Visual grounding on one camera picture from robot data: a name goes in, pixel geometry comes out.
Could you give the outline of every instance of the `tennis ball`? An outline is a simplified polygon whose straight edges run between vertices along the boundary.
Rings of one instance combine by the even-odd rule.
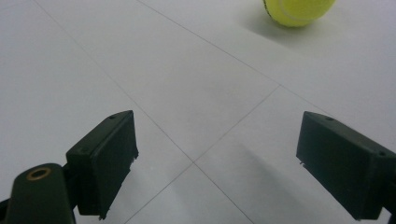
[[[323,16],[335,0],[263,0],[270,17],[284,26],[299,27]]]

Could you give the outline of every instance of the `white surface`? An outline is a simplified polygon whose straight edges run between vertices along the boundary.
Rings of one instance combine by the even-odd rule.
[[[395,150],[395,10],[339,0],[285,29],[261,0],[0,0],[0,200],[132,109],[104,223],[356,223],[299,165],[299,127],[313,110]]]

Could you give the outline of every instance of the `bolt hole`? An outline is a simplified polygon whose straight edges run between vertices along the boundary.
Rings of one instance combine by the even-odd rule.
[[[48,167],[40,167],[40,168],[37,168],[37,169],[33,170],[32,172],[30,172],[26,176],[26,178],[28,180],[34,181],[34,180],[42,179],[42,178],[46,177],[49,174],[50,174],[50,168],[48,168]]]

